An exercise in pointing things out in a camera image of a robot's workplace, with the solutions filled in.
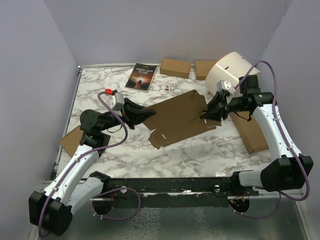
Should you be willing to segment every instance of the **white marble surface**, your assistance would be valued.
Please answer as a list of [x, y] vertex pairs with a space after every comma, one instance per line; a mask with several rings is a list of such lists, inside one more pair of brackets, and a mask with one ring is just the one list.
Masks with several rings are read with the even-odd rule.
[[[195, 80], [193, 69], [189, 79], [182, 79], [161, 75], [158, 68], [148, 93], [127, 89], [125, 84], [132, 69], [133, 67], [83, 69], [68, 132], [80, 124], [82, 111], [93, 109], [106, 112], [97, 98], [97, 93], [106, 88], [117, 89], [133, 102], [146, 107], [193, 89], [205, 95], [207, 102], [213, 97], [206, 94], [204, 81]], [[170, 92], [165, 91], [165, 84], [170, 85]], [[143, 124], [136, 126], [135, 130], [129, 130], [127, 141], [121, 146], [107, 149], [84, 177], [94, 171], [114, 178], [222, 177], [239, 170], [259, 170], [271, 162], [269, 151], [248, 154], [230, 117], [215, 130], [159, 150], [148, 141], [150, 133]], [[124, 135], [123, 129], [112, 133], [110, 144], [119, 142]], [[63, 151], [58, 174], [70, 159]]]

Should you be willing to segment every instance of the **book cover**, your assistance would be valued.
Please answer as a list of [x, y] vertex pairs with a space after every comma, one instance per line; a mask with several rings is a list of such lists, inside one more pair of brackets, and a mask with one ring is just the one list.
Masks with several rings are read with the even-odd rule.
[[137, 63], [126, 82], [125, 87], [147, 93], [155, 77], [156, 65]]

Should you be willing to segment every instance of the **flattened cardboard box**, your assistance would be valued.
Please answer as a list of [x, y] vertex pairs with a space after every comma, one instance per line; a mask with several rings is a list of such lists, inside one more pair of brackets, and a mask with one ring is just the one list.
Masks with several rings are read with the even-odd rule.
[[216, 65], [218, 61], [195, 61], [195, 79], [206, 80], [210, 70]]
[[[238, 114], [246, 119], [249, 118], [248, 111], [238, 112]], [[230, 116], [249, 154], [269, 149], [265, 136], [253, 116], [251, 121], [238, 117], [234, 113], [230, 113]]]
[[164, 58], [160, 67], [160, 74], [188, 79], [191, 63]]
[[143, 124], [154, 130], [149, 137], [152, 146], [159, 149], [221, 126], [219, 121], [199, 119], [207, 110], [205, 97], [191, 90], [147, 107], [156, 110]]
[[60, 140], [61, 147], [70, 157], [75, 154], [83, 134], [84, 131], [80, 130], [80, 126], [77, 126]]

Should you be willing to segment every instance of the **white cylinder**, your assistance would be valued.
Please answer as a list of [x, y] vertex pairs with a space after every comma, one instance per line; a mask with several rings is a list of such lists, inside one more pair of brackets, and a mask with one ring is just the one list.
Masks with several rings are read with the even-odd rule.
[[[217, 91], [217, 83], [220, 80], [228, 81], [233, 87], [239, 83], [239, 78], [246, 75], [249, 68], [252, 66], [244, 57], [242, 57], [236, 51], [229, 53], [221, 58], [210, 70], [206, 76], [204, 85], [212, 94]], [[253, 68], [250, 75], [257, 75], [260, 77], [260, 71], [257, 68]], [[235, 96], [239, 96], [239, 88], [237, 89]]]

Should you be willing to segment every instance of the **red connector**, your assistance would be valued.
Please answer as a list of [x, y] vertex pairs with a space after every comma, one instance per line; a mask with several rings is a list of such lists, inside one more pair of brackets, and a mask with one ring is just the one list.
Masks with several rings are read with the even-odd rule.
[[106, 95], [112, 95], [112, 90], [111, 89], [105, 89], [104, 90]]

